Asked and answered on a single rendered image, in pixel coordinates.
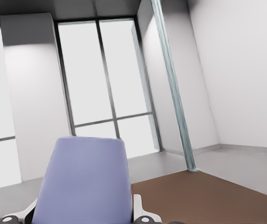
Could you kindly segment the lavender blue cup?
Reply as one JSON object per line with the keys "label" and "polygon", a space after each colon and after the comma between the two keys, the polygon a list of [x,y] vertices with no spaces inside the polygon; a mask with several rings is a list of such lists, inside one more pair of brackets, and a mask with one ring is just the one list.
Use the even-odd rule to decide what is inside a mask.
{"label": "lavender blue cup", "polygon": [[32,224],[130,224],[132,213],[124,142],[59,138],[42,181]]}

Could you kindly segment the large dark-framed window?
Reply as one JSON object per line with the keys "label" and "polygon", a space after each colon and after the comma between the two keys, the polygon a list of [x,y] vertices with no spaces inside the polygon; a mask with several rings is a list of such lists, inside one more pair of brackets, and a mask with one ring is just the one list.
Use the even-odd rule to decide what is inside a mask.
{"label": "large dark-framed window", "polygon": [[55,28],[71,134],[122,139],[129,158],[162,151],[137,19]]}

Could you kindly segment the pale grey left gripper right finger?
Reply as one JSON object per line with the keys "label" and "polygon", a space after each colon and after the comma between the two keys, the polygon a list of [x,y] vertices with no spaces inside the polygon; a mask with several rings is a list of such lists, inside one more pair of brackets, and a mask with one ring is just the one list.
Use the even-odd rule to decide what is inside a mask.
{"label": "pale grey left gripper right finger", "polygon": [[145,211],[142,206],[142,197],[139,194],[133,196],[133,223],[132,224],[161,224],[159,215]]}

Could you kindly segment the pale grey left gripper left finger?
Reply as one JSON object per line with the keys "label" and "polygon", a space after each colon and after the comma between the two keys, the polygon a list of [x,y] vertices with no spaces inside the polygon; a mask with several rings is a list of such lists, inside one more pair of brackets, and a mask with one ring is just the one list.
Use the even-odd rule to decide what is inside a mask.
{"label": "pale grey left gripper left finger", "polygon": [[0,224],[31,224],[37,199],[24,210],[5,215],[0,219]]}

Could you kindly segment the silver frame post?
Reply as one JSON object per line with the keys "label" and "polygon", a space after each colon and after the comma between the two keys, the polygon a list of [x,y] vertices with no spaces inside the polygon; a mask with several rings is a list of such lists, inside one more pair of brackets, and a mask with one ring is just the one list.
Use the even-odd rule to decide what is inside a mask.
{"label": "silver frame post", "polygon": [[151,0],[153,14],[157,26],[158,36],[160,39],[160,45],[164,57],[165,68],[168,77],[168,83],[171,92],[171,98],[175,111],[175,116],[178,125],[179,136],[183,148],[183,154],[187,170],[190,172],[198,172],[199,169],[196,167],[194,155],[191,147],[190,136],[188,133],[187,123],[185,120],[185,114],[179,92],[179,86],[175,67],[172,59],[171,48],[169,45],[169,39],[166,32],[163,11],[161,7],[161,0]]}

